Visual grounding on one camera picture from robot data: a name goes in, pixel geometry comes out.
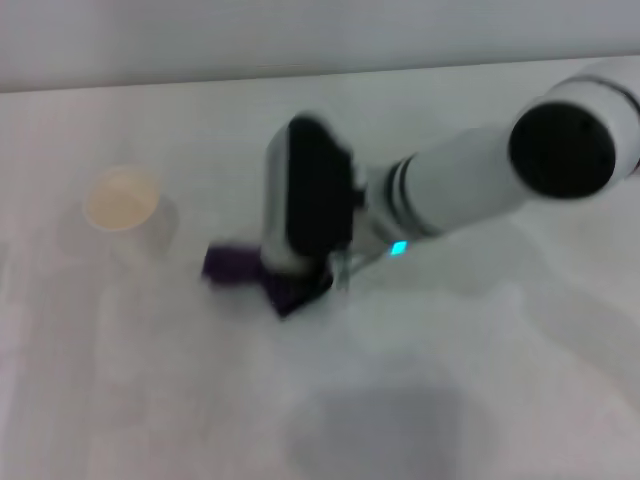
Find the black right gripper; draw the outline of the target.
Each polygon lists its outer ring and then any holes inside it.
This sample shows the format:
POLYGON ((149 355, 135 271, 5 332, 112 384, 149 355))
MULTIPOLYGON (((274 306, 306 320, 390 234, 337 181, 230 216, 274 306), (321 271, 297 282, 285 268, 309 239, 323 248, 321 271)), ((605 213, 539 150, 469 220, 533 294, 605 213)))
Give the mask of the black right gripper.
POLYGON ((286 134, 285 238, 294 260, 285 271, 302 276, 350 249, 364 193, 356 185, 353 152, 322 118, 299 114, 286 134))

